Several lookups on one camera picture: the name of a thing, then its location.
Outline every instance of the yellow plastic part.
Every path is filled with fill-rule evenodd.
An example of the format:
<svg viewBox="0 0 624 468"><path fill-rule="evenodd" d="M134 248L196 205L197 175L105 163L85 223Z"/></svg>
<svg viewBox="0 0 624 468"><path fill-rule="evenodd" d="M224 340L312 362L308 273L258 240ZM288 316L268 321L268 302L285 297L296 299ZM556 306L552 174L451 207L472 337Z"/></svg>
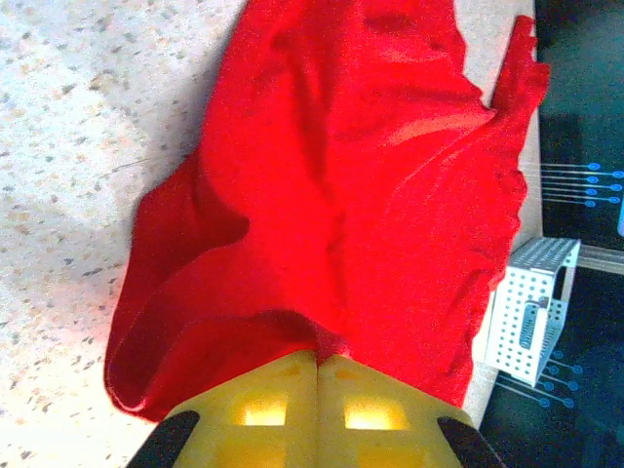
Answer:
<svg viewBox="0 0 624 468"><path fill-rule="evenodd" d="M200 414L175 468L316 466L316 356L292 353L187 400Z"/></svg>
<svg viewBox="0 0 624 468"><path fill-rule="evenodd" d="M461 409L341 356L319 368L317 466L461 468L438 426Z"/></svg>
<svg viewBox="0 0 624 468"><path fill-rule="evenodd" d="M176 407L195 426L175 468L460 468L437 419L461 409L347 358L292 353Z"/></svg>

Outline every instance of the white perforated bracket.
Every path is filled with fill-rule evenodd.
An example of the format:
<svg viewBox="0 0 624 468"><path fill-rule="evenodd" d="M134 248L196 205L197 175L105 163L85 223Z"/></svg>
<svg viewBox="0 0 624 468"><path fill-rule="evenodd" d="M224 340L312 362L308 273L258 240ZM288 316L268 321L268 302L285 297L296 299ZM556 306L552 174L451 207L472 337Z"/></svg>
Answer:
<svg viewBox="0 0 624 468"><path fill-rule="evenodd" d="M494 295L486 363L535 385L566 321L580 242L531 239L510 259ZM565 268L559 297L557 277Z"/></svg>

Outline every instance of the dark panel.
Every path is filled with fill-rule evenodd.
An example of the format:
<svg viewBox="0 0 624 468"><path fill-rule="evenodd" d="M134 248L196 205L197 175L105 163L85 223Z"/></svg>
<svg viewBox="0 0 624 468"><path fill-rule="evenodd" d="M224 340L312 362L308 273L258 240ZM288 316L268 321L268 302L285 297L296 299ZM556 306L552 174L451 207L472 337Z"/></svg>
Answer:
<svg viewBox="0 0 624 468"><path fill-rule="evenodd" d="M624 424L624 357L616 359L624 343L623 323L624 276L578 268L557 361L583 371L556 366L558 373L545 374L558 380L542 377L537 388L573 400L573 408L512 384L504 372L497 383L522 394L496 385L487 406L481 431L509 468L624 466L624 447L608 427L618 420ZM549 408L533 397L547 398Z"/></svg>
<svg viewBox="0 0 624 468"><path fill-rule="evenodd" d="M624 250L624 238L617 232L624 192L621 188L616 191L610 188L623 185L624 179L597 174L594 175L597 182L587 180L593 173L611 174L624 167L620 156L624 152L624 140L614 140L611 136L624 125L624 119L605 116L602 122L601 126L585 122L583 130L583 122L575 114L540 116L544 235L581 239L587 245ZM595 162L601 164L601 168L593 172L587 166ZM567 169L549 164L584 165L586 168ZM618 203L610 203L609 198L617 199Z"/></svg>
<svg viewBox="0 0 624 468"><path fill-rule="evenodd" d="M505 468L480 432L452 417L439 417L438 425L464 468Z"/></svg>
<svg viewBox="0 0 624 468"><path fill-rule="evenodd" d="M149 435L128 468L173 468L198 421L199 414L195 411L165 419Z"/></svg>

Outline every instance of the red cloth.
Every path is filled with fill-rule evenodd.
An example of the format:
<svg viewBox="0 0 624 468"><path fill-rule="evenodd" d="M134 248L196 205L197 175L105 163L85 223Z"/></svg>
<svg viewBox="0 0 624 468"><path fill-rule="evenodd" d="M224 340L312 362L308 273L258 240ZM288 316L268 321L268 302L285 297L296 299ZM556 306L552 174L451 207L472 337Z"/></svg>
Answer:
<svg viewBox="0 0 624 468"><path fill-rule="evenodd" d="M460 405L548 69L517 21L492 109L451 0L252 0L199 148L141 201L105 384L173 406L298 349Z"/></svg>

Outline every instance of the speckled countertop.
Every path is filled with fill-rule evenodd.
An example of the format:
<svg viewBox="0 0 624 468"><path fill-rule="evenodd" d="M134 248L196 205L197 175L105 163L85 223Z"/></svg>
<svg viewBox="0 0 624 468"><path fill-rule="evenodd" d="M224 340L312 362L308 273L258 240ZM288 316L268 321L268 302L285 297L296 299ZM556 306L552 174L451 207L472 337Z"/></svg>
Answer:
<svg viewBox="0 0 624 468"><path fill-rule="evenodd" d="M242 4L0 0L0 468L124 466L150 431L105 395L105 340L137 199L195 146ZM531 2L457 10L488 98Z"/></svg>

